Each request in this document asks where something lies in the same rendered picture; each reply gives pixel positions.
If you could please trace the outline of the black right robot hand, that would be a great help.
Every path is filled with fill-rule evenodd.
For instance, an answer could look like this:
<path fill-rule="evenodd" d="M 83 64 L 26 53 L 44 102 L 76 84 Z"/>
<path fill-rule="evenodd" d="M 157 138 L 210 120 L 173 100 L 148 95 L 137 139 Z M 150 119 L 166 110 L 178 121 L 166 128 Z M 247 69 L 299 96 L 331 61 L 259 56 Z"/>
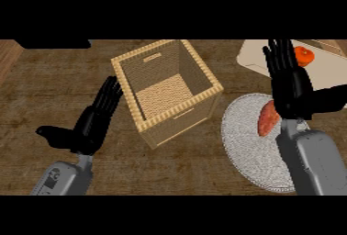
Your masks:
<path fill-rule="evenodd" d="M 347 105 L 347 84 L 314 90 L 299 65 L 290 39 L 271 39 L 264 47 L 272 77 L 274 105 L 283 119 L 311 120 L 317 113 L 339 112 Z"/>

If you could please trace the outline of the orange sweet potato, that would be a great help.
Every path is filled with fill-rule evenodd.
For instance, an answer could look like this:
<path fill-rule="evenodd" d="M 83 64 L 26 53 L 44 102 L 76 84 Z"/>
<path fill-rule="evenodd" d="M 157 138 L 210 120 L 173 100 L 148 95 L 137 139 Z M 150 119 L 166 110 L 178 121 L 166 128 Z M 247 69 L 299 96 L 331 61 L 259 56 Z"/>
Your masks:
<path fill-rule="evenodd" d="M 259 121 L 258 121 L 258 134 L 261 137 L 266 137 L 280 121 L 280 114 L 275 110 L 274 101 L 271 100 L 261 110 Z"/>

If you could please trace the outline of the tan wicker basket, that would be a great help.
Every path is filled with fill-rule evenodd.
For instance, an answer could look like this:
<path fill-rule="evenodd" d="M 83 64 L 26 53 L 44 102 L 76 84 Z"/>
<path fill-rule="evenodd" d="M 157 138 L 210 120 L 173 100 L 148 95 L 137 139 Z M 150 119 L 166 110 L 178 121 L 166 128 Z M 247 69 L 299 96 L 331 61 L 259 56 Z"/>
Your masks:
<path fill-rule="evenodd" d="M 210 119 L 224 85 L 185 39 L 163 39 L 111 63 L 140 134 L 157 148 Z"/>

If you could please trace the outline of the white round woven placemat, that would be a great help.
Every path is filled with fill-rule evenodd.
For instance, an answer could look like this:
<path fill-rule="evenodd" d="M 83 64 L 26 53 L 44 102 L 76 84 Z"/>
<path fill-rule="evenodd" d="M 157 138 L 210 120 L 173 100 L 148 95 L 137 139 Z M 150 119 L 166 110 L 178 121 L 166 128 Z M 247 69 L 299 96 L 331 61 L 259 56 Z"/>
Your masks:
<path fill-rule="evenodd" d="M 271 95 L 253 93 L 231 103 L 222 121 L 224 147 L 247 180 L 271 192 L 292 193 L 296 191 L 295 184 L 275 140 L 281 123 L 277 123 L 266 137 L 258 133 L 261 111 L 272 99 Z"/>

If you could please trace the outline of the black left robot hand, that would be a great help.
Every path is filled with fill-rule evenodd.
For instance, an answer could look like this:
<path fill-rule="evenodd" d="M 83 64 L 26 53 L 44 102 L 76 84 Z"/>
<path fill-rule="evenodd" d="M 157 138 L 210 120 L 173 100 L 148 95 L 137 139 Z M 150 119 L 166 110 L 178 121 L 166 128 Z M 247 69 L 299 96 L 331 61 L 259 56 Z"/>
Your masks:
<path fill-rule="evenodd" d="M 110 76 L 100 89 L 94 103 L 86 107 L 73 129 L 41 126 L 36 133 L 49 146 L 69 149 L 72 153 L 94 155 L 106 141 L 111 118 L 123 97 L 123 88 L 116 76 Z"/>

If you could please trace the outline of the beige cutting board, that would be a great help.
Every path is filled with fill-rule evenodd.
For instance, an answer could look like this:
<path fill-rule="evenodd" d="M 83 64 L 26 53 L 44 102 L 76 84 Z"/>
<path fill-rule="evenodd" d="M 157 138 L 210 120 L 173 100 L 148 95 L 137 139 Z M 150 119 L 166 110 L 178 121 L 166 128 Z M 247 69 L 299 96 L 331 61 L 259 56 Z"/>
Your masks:
<path fill-rule="evenodd" d="M 347 58 L 315 46 L 292 41 L 295 47 L 305 47 L 315 54 L 314 62 L 306 66 L 306 72 L 315 90 L 347 84 Z M 266 39 L 247 39 L 237 57 L 238 64 L 255 72 L 271 76 L 264 47 L 269 45 Z"/>

